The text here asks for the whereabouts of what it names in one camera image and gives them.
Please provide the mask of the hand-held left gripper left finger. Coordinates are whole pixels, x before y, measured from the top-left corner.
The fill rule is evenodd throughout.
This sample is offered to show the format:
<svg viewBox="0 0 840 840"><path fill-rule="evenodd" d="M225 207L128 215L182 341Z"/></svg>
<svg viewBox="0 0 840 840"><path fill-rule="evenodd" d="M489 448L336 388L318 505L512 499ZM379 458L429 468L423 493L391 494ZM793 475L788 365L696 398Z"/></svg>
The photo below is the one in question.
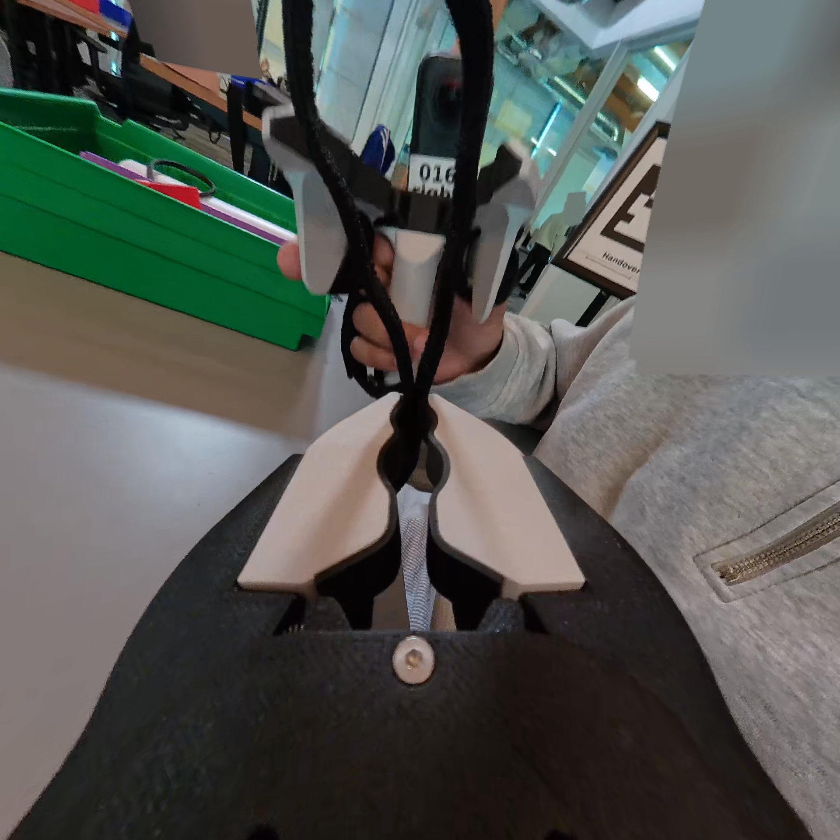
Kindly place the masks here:
<svg viewBox="0 0 840 840"><path fill-rule="evenodd" d="M402 564L396 493L380 472L397 402L373 402L307 448L238 575L241 589L332 598L353 629L372 627L375 599Z"/></svg>

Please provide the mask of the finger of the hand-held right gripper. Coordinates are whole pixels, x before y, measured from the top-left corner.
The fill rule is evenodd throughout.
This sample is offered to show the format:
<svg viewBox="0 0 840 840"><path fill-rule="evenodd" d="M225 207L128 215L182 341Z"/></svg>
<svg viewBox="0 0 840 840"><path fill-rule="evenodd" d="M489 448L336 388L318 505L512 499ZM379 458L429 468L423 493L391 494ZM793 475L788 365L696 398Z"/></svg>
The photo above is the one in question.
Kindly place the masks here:
<svg viewBox="0 0 840 840"><path fill-rule="evenodd" d="M328 187L312 162L305 133L289 103L262 112L262 144L288 183L297 223L301 279L314 295L362 292L348 240Z"/></svg>
<svg viewBox="0 0 840 840"><path fill-rule="evenodd" d="M475 215L479 235L470 272L471 314L476 323L486 321L497 305L512 249L539 193L539 168L519 141L502 144L495 159L479 172Z"/></svg>

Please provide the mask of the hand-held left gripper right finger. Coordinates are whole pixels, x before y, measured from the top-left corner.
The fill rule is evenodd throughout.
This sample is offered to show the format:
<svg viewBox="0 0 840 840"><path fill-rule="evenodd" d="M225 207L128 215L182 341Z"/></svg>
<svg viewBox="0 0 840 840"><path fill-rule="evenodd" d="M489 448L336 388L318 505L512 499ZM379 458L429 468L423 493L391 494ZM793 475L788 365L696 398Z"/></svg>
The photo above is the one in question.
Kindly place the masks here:
<svg viewBox="0 0 840 840"><path fill-rule="evenodd" d="M457 629L477 629L496 600L580 591L583 571L522 452L443 397L428 406L427 568Z"/></svg>

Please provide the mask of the person's right forearm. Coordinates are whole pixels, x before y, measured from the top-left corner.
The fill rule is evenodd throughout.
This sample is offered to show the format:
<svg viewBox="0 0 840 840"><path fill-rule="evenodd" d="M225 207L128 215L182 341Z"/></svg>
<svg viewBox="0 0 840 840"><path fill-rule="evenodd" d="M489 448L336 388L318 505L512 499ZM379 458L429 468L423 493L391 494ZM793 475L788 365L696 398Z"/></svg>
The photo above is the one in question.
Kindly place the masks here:
<svg viewBox="0 0 840 840"><path fill-rule="evenodd" d="M490 351L435 384L433 393L482 419L531 424L561 400L610 330L633 312L628 299L585 327L504 312Z"/></svg>

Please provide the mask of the person's right hand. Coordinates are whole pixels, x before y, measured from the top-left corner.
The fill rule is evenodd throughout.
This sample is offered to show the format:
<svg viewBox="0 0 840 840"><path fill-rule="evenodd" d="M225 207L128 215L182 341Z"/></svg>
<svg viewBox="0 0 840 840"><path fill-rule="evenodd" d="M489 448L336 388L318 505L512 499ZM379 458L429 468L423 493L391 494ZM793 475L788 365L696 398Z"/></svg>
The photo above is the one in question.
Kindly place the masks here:
<svg viewBox="0 0 840 840"><path fill-rule="evenodd" d="M373 261L377 276L390 292L394 250L389 240L377 234ZM291 280L301 280L299 247L286 243L278 253L280 272ZM503 319L507 304L496 306L483 323L473 321L471 305L456 297L451 314L448 338L434 378L436 385L452 382L461 375L482 370L499 351L503 337ZM397 370L392 342L385 325L369 302L359 304L353 312L357 336L350 344L353 358L365 368L391 373ZM413 363L419 362L429 330L410 322L402 322Z"/></svg>

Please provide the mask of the blue cloth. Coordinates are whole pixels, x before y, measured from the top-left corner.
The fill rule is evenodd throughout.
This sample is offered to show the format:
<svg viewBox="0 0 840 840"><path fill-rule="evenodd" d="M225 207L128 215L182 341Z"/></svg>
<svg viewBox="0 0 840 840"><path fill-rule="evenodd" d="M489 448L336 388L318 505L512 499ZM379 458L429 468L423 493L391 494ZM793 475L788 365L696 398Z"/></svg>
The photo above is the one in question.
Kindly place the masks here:
<svg viewBox="0 0 840 840"><path fill-rule="evenodd" d="M368 136L360 159L379 175L387 175L396 158L390 130L382 123L375 126Z"/></svg>

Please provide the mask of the purple flat board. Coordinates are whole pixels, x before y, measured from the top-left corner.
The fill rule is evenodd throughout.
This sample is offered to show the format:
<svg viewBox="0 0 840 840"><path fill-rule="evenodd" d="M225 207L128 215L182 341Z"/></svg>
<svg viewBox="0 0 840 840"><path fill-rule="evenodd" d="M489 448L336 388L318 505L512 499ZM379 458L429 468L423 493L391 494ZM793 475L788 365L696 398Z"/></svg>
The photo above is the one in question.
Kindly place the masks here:
<svg viewBox="0 0 840 840"><path fill-rule="evenodd" d="M126 160L119 164L113 163L108 161L106 158L89 151L80 152L80 157L135 182L144 183L146 181L150 181L170 184L179 182L189 185L177 178L160 172L155 172L154 175L149 178L147 166L137 161ZM232 204L226 203L221 199L215 197L204 197L202 194L201 198L203 203L202 211L205 214L213 216L237 228L243 229L252 235L256 235L276 245L284 245L290 242L297 242L298 240L298 236L290 230L273 224L262 217L253 215L252 213L240 209Z"/></svg>

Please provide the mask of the framed marker sign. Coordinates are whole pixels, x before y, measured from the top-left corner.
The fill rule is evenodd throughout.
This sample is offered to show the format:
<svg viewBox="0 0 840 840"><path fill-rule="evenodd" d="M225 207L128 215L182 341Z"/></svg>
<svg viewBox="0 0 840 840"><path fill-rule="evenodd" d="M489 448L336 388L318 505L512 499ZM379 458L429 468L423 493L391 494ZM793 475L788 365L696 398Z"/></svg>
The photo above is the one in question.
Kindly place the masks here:
<svg viewBox="0 0 840 840"><path fill-rule="evenodd" d="M648 226L670 133L657 121L586 210L553 264L598 289L576 325L589 325L614 298L637 294Z"/></svg>

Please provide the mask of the green plastic bin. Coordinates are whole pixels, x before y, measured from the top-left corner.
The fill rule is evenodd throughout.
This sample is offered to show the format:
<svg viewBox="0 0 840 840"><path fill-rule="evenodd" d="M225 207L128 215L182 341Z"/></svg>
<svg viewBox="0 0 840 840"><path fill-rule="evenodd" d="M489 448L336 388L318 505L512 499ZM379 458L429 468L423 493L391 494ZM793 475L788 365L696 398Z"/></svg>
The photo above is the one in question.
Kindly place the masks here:
<svg viewBox="0 0 840 840"><path fill-rule="evenodd" d="M177 161L216 197L295 232L291 199L83 98L2 89L1 246L12 256L252 338L316 340L329 297L285 278L279 246L90 160Z"/></svg>

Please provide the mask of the person's grey hoodie torso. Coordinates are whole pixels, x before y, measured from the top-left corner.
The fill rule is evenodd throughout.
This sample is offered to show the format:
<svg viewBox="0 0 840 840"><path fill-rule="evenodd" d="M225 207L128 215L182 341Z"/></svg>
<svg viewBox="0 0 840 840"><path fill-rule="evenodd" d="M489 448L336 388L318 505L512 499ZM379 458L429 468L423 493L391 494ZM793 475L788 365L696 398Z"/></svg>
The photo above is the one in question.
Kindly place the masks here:
<svg viewBox="0 0 840 840"><path fill-rule="evenodd" d="M656 573L762 766L838 838L838 378L642 374L633 319L551 322L539 457Z"/></svg>

